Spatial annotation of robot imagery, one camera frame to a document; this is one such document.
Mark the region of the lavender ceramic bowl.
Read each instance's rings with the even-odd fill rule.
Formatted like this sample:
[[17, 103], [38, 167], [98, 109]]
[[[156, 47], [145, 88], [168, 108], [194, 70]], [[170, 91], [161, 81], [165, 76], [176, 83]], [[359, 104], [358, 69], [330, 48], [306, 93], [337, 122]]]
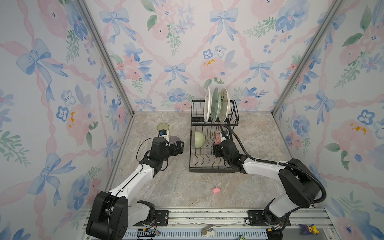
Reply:
[[177, 136], [169, 136], [169, 142], [170, 144], [173, 144], [173, 143], [176, 143], [176, 142], [180, 142], [181, 139]]

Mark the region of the red white patterned bowl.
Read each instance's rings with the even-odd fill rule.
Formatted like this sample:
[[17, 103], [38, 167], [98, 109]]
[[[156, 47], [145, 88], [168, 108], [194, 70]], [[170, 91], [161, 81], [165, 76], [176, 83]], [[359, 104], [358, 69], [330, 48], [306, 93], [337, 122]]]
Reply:
[[222, 142], [222, 135], [221, 133], [215, 133], [215, 137], [214, 137], [214, 145], [220, 145]]

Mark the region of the green glass cup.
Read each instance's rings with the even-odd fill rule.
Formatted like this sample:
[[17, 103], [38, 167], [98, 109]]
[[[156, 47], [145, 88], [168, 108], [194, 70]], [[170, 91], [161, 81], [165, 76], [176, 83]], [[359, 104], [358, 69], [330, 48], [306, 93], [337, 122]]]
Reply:
[[169, 131], [169, 129], [170, 129], [170, 126], [169, 126], [169, 124], [167, 124], [167, 123], [160, 123], [160, 124], [158, 124], [158, 126], [157, 126], [157, 131], [158, 131], [158, 132], [160, 132], [160, 131], [162, 131], [162, 130]]

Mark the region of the clear glass cup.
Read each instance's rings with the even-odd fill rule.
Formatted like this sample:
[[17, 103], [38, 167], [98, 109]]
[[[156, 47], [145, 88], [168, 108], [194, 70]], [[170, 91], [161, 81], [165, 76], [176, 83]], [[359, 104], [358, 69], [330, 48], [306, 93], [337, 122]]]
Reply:
[[145, 133], [148, 129], [149, 129], [149, 126], [147, 123], [140, 123], [135, 128], [137, 133]]

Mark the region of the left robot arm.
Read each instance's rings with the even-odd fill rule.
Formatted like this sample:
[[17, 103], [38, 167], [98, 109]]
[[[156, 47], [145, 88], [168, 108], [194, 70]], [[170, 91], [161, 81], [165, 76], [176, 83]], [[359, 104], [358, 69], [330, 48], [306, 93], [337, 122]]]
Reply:
[[150, 225], [155, 221], [155, 206], [147, 201], [131, 200], [158, 172], [170, 157], [181, 155], [185, 143], [169, 142], [167, 138], [152, 139], [136, 170], [116, 188], [97, 194], [91, 208], [86, 234], [100, 240], [121, 240], [127, 229], [136, 224]]

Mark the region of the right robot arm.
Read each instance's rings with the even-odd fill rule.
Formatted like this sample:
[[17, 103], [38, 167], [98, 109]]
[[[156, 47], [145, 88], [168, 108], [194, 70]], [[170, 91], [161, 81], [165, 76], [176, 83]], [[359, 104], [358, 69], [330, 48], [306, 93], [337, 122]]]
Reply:
[[320, 180], [298, 159], [275, 162], [254, 159], [241, 154], [235, 143], [224, 140], [220, 144], [225, 163], [242, 174], [260, 175], [281, 181], [285, 192], [271, 200], [260, 217], [249, 218], [249, 224], [264, 222], [268, 226], [284, 226], [290, 213], [307, 209], [326, 198], [326, 190]]

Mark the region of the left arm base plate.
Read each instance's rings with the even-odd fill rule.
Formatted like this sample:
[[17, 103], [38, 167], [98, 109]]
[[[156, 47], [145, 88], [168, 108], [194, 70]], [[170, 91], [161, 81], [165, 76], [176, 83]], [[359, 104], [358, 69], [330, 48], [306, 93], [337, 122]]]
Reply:
[[149, 217], [134, 225], [134, 227], [167, 227], [169, 222], [168, 210], [155, 210]]

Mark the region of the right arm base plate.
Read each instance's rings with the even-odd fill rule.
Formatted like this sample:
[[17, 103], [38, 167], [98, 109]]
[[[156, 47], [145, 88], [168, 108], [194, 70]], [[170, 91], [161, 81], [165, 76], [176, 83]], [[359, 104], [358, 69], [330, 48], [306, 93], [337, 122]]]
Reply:
[[270, 212], [264, 213], [263, 210], [247, 211], [245, 223], [252, 227], [291, 226], [291, 222], [289, 219], [286, 220], [286, 216], [279, 218]]

